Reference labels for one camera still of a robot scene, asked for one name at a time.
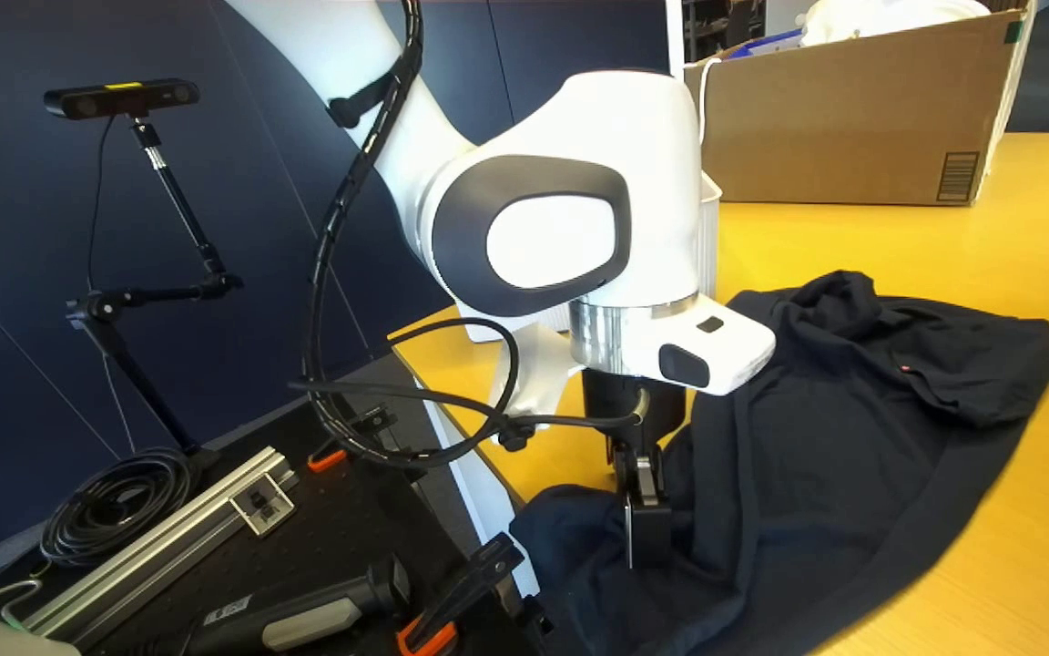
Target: wrinkled fabric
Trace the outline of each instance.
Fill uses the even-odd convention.
[[[807,652],[914,583],[1049,387],[1049,319],[886,300],[864,272],[732,307],[780,345],[662,453],[673,561],[625,568],[616,494],[554,489],[514,537],[541,652]]]

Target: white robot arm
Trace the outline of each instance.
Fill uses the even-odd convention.
[[[230,6],[320,99],[354,96],[400,58],[376,0]],[[365,114],[348,134],[366,140],[372,119]],[[701,293],[708,216],[699,219],[695,108],[673,76],[569,76],[546,104],[485,147],[467,143],[415,79],[376,168],[412,251],[463,315],[514,330],[546,328],[540,345],[524,345],[524,369],[529,351],[551,345],[556,359],[562,351],[572,358],[562,374],[602,369],[732,393],[774,345],[768,328]],[[540,381],[520,396],[514,409],[554,404],[556,393]]]

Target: black cloth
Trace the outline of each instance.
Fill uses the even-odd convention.
[[[965,530],[1049,381],[1049,324],[882,300],[864,272],[742,293],[768,369],[665,449],[673,561],[628,573],[611,494],[554,489],[514,537],[541,652],[807,652]]]

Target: cardboard box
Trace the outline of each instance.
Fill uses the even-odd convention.
[[[1017,91],[1029,2],[987,6],[970,22],[691,63],[707,176],[723,202],[970,205]]]

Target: yellow table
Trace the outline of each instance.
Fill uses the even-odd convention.
[[[723,205],[716,239],[722,300],[864,270],[882,296],[1049,318],[1049,134],[1004,134],[972,206]],[[424,387],[488,396],[496,352],[463,330],[406,342],[400,358]],[[454,423],[472,431],[477,417],[454,413]],[[611,489],[592,434],[546,434],[518,454],[479,453],[520,500],[562,480]],[[825,652],[1049,656],[1049,393],[951,555]]]

